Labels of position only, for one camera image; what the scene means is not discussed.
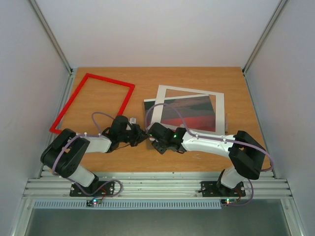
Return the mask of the clear handled screwdriver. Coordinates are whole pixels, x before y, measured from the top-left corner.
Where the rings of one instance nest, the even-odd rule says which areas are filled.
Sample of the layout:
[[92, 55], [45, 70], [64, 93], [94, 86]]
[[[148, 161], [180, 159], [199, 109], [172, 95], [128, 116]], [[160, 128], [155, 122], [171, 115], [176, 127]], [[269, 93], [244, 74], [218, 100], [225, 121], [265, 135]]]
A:
[[225, 134], [228, 133], [228, 114], [227, 113], [225, 114], [225, 117], [224, 117], [224, 132]]

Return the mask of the white mat board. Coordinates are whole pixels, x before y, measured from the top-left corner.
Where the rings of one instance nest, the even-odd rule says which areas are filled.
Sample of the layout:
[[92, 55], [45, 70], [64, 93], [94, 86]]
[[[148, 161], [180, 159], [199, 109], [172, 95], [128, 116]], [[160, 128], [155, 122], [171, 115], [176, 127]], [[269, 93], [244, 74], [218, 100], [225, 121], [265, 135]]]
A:
[[[173, 110], [175, 110], [174, 107], [165, 103], [165, 99], [167, 97], [177, 97], [177, 96], [187, 96], [187, 95], [197, 95], [197, 94], [213, 96], [216, 99], [215, 101], [216, 130], [215, 132], [209, 132], [209, 131], [197, 130], [197, 129], [192, 129], [192, 128], [190, 129], [195, 132], [203, 132], [203, 133], [213, 134], [213, 135], [224, 135], [225, 134], [224, 132], [224, 117], [225, 117], [224, 94], [220, 92], [160, 85], [157, 90], [156, 98], [144, 100], [144, 110], [146, 113], [145, 120], [147, 124], [150, 125], [151, 123], [161, 121], [163, 106], [168, 106], [172, 108]], [[184, 126], [185, 125], [187, 126], [183, 117], [180, 117], [180, 119], [182, 120]], [[162, 125], [172, 130], [175, 130], [177, 127], [180, 127], [180, 126], [171, 126], [171, 125], [165, 125], [165, 124], [162, 124]]]

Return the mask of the red picture frame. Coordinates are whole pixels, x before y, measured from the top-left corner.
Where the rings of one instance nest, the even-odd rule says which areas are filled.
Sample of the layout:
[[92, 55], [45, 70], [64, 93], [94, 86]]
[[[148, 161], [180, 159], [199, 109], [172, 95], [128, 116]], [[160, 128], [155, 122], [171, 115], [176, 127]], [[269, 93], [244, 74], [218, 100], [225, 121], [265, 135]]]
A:
[[78, 86], [75, 88], [74, 92], [72, 93], [72, 95], [69, 97], [68, 101], [66, 102], [66, 104], [64, 105], [64, 107], [62, 108], [62, 110], [60, 111], [60, 113], [57, 115], [55, 121], [53, 122], [53, 124], [51, 125], [51, 127], [49, 128], [49, 131], [53, 134], [61, 134], [61, 130], [57, 128], [57, 126], [59, 125], [59, 123], [61, 122], [62, 118], [64, 117], [64, 115], [66, 114], [67, 110], [70, 108], [70, 106], [72, 105], [72, 103], [74, 102], [76, 96], [79, 94], [80, 90], [83, 88], [84, 84], [87, 82], [88, 79], [95, 79], [95, 80], [99, 80], [99, 81], [103, 81], [103, 82], [107, 82], [107, 83], [111, 83], [111, 84], [115, 84], [115, 85], [119, 85], [119, 86], [123, 86], [128, 88], [128, 92], [119, 108], [119, 111], [117, 112], [117, 115], [123, 115], [127, 104], [133, 94], [133, 91], [135, 89], [135, 84], [131, 84], [128, 82], [124, 82], [124, 81], [119, 81], [116, 79], [112, 79], [112, 78], [108, 78], [108, 77], [104, 77], [104, 76], [99, 76], [99, 75], [95, 75], [95, 74], [91, 74], [91, 73], [86, 73], [85, 76], [83, 77], [83, 79], [81, 80], [81, 82], [78, 84]]

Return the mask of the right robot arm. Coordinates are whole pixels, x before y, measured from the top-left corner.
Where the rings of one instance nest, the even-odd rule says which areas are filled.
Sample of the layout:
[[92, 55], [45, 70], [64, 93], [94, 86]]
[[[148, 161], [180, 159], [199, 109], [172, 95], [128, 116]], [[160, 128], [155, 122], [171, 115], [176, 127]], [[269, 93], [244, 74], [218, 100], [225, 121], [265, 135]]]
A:
[[160, 154], [167, 150], [177, 153], [200, 151], [231, 161], [231, 167], [220, 173], [216, 183], [202, 186], [203, 195], [234, 196], [245, 179], [259, 179], [266, 155], [265, 149], [245, 131], [235, 135], [210, 135], [182, 127], [172, 130], [156, 122], [148, 129], [148, 135]]

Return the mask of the sunset photo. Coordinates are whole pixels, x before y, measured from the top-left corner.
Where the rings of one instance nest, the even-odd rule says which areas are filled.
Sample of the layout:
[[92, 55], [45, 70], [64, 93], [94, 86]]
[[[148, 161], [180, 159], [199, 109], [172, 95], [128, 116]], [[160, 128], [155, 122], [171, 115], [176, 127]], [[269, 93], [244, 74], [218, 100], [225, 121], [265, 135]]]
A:
[[163, 106], [161, 123], [171, 126], [184, 127], [180, 117], [183, 117], [188, 128], [215, 132], [216, 115], [215, 101], [213, 96], [187, 95], [167, 97], [165, 103], [175, 108]]

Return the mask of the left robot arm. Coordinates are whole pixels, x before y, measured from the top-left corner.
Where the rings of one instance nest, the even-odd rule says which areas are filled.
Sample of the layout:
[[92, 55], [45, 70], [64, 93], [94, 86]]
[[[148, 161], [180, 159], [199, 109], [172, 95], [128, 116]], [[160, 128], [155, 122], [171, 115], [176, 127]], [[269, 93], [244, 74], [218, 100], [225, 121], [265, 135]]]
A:
[[135, 147], [148, 138], [140, 125], [131, 123], [125, 116], [117, 116], [110, 127], [97, 135], [79, 134], [64, 129], [42, 153], [40, 161], [52, 174], [68, 179], [87, 194], [98, 189], [99, 178], [81, 166], [86, 153], [111, 153], [121, 143]]

